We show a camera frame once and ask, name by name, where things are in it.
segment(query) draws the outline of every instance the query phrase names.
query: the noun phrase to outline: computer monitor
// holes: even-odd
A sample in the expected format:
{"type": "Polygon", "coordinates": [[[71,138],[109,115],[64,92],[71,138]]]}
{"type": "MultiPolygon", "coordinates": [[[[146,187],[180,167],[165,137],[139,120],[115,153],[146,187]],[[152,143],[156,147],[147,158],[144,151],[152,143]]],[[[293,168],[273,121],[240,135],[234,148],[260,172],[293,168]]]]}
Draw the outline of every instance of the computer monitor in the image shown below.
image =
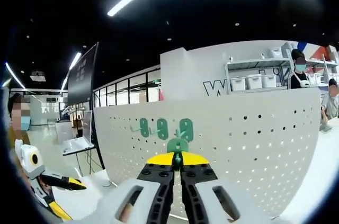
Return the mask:
{"type": "Polygon", "coordinates": [[[84,121],[83,121],[83,137],[87,142],[91,143],[92,135],[92,110],[84,111],[84,121]]]}

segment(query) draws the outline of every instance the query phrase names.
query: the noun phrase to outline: black shirt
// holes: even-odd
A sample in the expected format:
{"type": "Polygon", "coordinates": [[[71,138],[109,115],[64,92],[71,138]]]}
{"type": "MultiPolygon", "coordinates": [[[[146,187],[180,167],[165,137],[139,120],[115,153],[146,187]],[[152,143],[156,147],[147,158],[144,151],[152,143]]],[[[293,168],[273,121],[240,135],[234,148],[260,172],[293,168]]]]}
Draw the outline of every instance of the black shirt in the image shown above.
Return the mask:
{"type": "MultiPolygon", "coordinates": [[[[305,73],[302,74],[297,74],[299,79],[302,80],[308,80],[307,76],[305,73]]],[[[298,79],[296,78],[296,76],[293,74],[291,76],[291,85],[290,85],[290,89],[298,89],[301,88],[300,86],[300,82],[298,81],[298,79]]]]}

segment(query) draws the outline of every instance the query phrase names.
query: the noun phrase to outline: black ceiling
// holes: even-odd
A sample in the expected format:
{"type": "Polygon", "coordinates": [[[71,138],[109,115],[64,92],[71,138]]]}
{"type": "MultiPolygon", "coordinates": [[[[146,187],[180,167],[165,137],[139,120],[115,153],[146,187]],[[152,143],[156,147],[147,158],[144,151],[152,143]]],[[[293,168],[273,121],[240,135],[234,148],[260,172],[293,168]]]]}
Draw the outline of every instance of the black ceiling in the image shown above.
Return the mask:
{"type": "Polygon", "coordinates": [[[157,65],[160,53],[180,47],[263,39],[338,47],[336,0],[134,0],[107,16],[118,1],[6,0],[6,60],[27,88],[60,89],[74,55],[97,41],[94,87],[157,65]],[[33,82],[33,70],[47,81],[33,82]]]}

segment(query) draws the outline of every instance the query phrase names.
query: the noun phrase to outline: white pegboard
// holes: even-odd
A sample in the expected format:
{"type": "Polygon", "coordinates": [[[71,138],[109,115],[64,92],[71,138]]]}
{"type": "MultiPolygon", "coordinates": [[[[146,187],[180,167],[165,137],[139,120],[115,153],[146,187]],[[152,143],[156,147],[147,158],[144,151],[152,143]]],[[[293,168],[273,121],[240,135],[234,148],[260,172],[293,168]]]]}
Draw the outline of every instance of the white pegboard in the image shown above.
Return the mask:
{"type": "MultiPolygon", "coordinates": [[[[166,152],[179,121],[193,122],[189,151],[210,161],[219,178],[248,191],[271,217],[296,194],[310,165],[320,123],[319,89],[233,94],[183,102],[97,107],[94,109],[100,151],[110,179],[120,184],[136,177],[147,159],[166,152]],[[152,130],[168,123],[167,140],[145,138],[139,120],[152,130]]],[[[171,213],[186,217],[179,173],[175,175],[171,213]]]]}

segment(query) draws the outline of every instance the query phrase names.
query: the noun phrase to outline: face mask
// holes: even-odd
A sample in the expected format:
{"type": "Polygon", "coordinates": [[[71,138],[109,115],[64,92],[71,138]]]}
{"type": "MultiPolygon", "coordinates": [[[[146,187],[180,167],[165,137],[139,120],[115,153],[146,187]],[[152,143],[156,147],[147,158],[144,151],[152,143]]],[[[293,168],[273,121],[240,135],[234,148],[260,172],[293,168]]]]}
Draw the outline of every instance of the face mask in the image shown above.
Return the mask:
{"type": "Polygon", "coordinates": [[[306,70],[306,64],[296,64],[296,70],[304,72],[306,70]]]}
{"type": "Polygon", "coordinates": [[[31,117],[21,117],[21,130],[28,130],[31,117]]]}

